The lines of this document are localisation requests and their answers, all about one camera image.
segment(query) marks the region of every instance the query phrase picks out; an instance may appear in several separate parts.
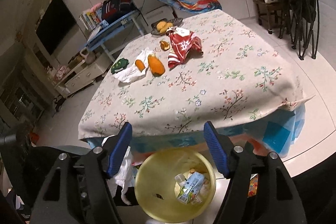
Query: papaya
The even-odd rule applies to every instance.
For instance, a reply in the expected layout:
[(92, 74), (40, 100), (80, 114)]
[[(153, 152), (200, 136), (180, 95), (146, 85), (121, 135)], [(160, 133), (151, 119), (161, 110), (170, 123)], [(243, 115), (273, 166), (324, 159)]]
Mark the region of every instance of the papaya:
[(164, 40), (161, 40), (160, 41), (160, 47), (161, 47), (162, 50), (167, 51), (167, 50), (170, 49), (170, 43), (168, 43)]
[(155, 77), (161, 76), (166, 72), (162, 62), (154, 54), (148, 56), (148, 65), (153, 76)]
[(135, 61), (135, 65), (140, 71), (143, 71), (145, 69), (144, 63), (139, 59)]

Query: white tablecloth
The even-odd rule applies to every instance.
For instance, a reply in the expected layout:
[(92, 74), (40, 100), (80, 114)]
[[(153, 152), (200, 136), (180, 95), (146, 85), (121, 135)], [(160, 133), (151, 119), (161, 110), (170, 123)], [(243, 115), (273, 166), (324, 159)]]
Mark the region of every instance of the white tablecloth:
[(202, 40), (203, 56), (189, 53), (168, 69), (168, 52), (151, 34), (122, 51), (132, 64), (149, 47), (166, 72), (125, 85), (109, 72), (78, 126), (79, 139), (118, 134), (125, 121), (134, 137), (199, 132), (206, 121), (225, 128), (256, 121), (278, 108), (292, 111), (307, 101), (291, 65), (250, 28), (214, 10), (184, 20)]

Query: plate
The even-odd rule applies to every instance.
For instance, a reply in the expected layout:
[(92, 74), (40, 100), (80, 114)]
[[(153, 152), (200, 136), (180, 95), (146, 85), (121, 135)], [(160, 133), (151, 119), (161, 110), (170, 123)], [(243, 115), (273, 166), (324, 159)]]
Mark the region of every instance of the plate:
[[(170, 19), (170, 20), (168, 20), (168, 21), (166, 21), (166, 22), (171, 22), (171, 23), (173, 23), (173, 26), (175, 27), (179, 27), (179, 26), (181, 26), (182, 25), (182, 23), (183, 23), (183, 18), (174, 18), (174, 19)], [(153, 28), (153, 30), (151, 31), (151, 34), (152, 35), (157, 35), (157, 36), (159, 36), (159, 37), (161, 37), (161, 36), (163, 36), (163, 35), (165, 35), (166, 33), (160, 33), (159, 31), (158, 31), (158, 29), (156, 28), (156, 26)]]

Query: stack of books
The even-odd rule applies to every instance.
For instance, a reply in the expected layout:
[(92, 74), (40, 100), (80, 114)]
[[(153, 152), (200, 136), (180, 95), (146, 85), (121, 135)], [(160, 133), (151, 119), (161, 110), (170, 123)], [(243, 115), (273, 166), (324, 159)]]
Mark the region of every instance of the stack of books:
[(85, 10), (79, 16), (79, 20), (87, 30), (93, 31), (101, 22), (101, 10), (99, 9), (93, 13), (90, 10)]

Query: tv stand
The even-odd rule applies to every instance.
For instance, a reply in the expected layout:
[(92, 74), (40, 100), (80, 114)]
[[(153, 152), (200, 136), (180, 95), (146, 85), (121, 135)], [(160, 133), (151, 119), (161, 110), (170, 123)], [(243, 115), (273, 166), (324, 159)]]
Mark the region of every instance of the tv stand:
[(98, 76), (105, 73), (111, 65), (111, 60), (106, 53), (102, 53), (96, 60), (83, 68), (85, 60), (80, 62), (67, 73), (54, 87), (64, 97), (68, 98), (76, 91), (91, 84)]

